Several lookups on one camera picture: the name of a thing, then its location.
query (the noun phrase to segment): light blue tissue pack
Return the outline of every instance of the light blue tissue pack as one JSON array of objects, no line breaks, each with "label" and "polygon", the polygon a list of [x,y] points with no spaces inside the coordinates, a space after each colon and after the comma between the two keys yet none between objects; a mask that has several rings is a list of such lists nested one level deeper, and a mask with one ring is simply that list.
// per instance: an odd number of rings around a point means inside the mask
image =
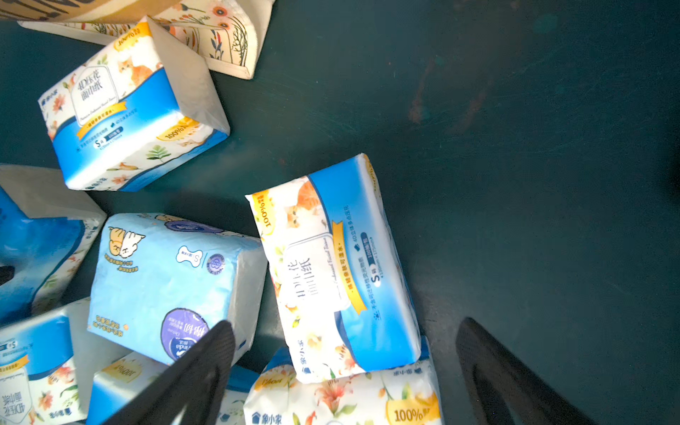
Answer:
[{"label": "light blue tissue pack", "polygon": [[0,326],[55,306],[105,218],[59,170],[0,165]]},{"label": "light blue tissue pack", "polygon": [[[168,366],[139,353],[130,353],[95,373],[87,425],[106,422],[139,393],[144,391]],[[222,397],[217,424],[244,425],[243,404],[259,374],[233,366]],[[179,424],[179,417],[174,424]]]},{"label": "light blue tissue pack", "polygon": [[166,214],[105,224],[88,330],[171,364],[220,320],[250,349],[267,259],[260,241]]}]

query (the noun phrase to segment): purple oval label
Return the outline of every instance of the purple oval label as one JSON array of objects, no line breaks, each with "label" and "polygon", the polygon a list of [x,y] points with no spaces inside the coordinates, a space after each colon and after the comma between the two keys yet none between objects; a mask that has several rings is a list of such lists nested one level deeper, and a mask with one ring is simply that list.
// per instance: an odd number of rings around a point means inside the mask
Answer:
[{"label": "purple oval label", "polygon": [[196,223],[189,220],[165,222],[165,227],[175,232],[220,233],[224,231],[221,228],[216,228],[213,226],[208,226],[207,224]]},{"label": "purple oval label", "polygon": [[165,315],[160,342],[170,358],[177,360],[198,342],[209,328],[205,320],[189,309],[174,309]]}]

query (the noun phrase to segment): orange cat illustration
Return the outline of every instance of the orange cat illustration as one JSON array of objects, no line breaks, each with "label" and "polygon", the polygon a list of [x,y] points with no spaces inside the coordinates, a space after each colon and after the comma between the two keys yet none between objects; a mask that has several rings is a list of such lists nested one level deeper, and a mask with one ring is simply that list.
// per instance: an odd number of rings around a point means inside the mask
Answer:
[{"label": "orange cat illustration", "polygon": [[122,62],[118,61],[118,72],[120,72],[125,80],[130,80],[127,92],[135,90],[154,73],[149,67],[145,67],[144,65],[134,66],[132,58],[127,58]]},{"label": "orange cat illustration", "polygon": [[321,199],[319,195],[316,194],[314,186],[312,186],[310,181],[305,182],[300,190],[298,191],[298,203],[292,207],[286,207],[286,214],[288,214],[288,227],[300,227],[300,219],[303,210],[306,209],[307,213],[312,215],[317,215],[318,206],[321,205]]}]

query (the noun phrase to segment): paper packaging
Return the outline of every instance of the paper packaging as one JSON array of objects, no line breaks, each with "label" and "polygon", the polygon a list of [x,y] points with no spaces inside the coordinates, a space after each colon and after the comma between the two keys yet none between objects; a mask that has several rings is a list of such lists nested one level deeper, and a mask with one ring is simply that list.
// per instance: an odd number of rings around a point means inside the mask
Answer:
[{"label": "paper packaging", "polygon": [[0,423],[87,417],[93,375],[130,352],[86,331],[89,304],[82,299],[0,328]]},{"label": "paper packaging", "polygon": [[59,170],[22,165],[0,165],[0,211],[2,326],[55,306],[106,215]]},{"label": "paper packaging", "polygon": [[418,323],[366,155],[247,198],[301,382],[420,357]]},{"label": "paper packaging", "polygon": [[165,214],[116,214],[99,246],[88,329],[165,364],[220,320],[250,349],[267,259],[259,240]]},{"label": "paper packaging", "polygon": [[229,134],[203,58],[147,18],[39,105],[75,190],[134,192]]},{"label": "paper packaging", "polygon": [[323,384],[295,379],[287,350],[279,350],[243,407],[252,425],[440,425],[439,385],[427,339],[413,364]]},{"label": "paper packaging", "polygon": [[[87,425],[100,425],[144,391],[168,368],[163,363],[132,352],[95,374]],[[245,425],[243,404],[252,384],[260,375],[233,366],[222,397],[217,424]],[[178,415],[173,425],[179,425]]]}]

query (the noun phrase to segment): facial tissue package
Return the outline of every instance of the facial tissue package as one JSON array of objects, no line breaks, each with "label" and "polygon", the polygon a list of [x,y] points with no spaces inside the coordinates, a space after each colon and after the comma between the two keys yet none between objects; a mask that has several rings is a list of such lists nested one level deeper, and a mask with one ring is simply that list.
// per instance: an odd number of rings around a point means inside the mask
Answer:
[{"label": "facial tissue package", "polygon": [[297,379],[415,362],[420,334],[368,157],[247,196]]},{"label": "facial tissue package", "polygon": [[87,332],[89,300],[0,328],[0,423],[87,417],[96,371],[130,352]]},{"label": "facial tissue package", "polygon": [[88,329],[171,364],[220,320],[250,349],[267,258],[253,237],[166,214],[116,214],[105,225]]},{"label": "facial tissue package", "polygon": [[38,103],[74,190],[135,192],[230,130],[205,60],[147,18]]},{"label": "facial tissue package", "polygon": [[287,350],[274,354],[243,407],[249,425],[442,425],[437,374],[423,337],[413,364],[302,384]]},{"label": "facial tissue package", "polygon": [[[168,366],[165,364],[132,352],[97,372],[87,425],[101,425],[106,422],[166,369]],[[216,424],[245,425],[243,404],[250,387],[258,377],[257,373],[242,367],[231,368]],[[173,425],[179,425],[180,419],[179,415],[173,421]]]},{"label": "facial tissue package", "polygon": [[59,170],[0,165],[0,326],[56,305],[105,219]]}]

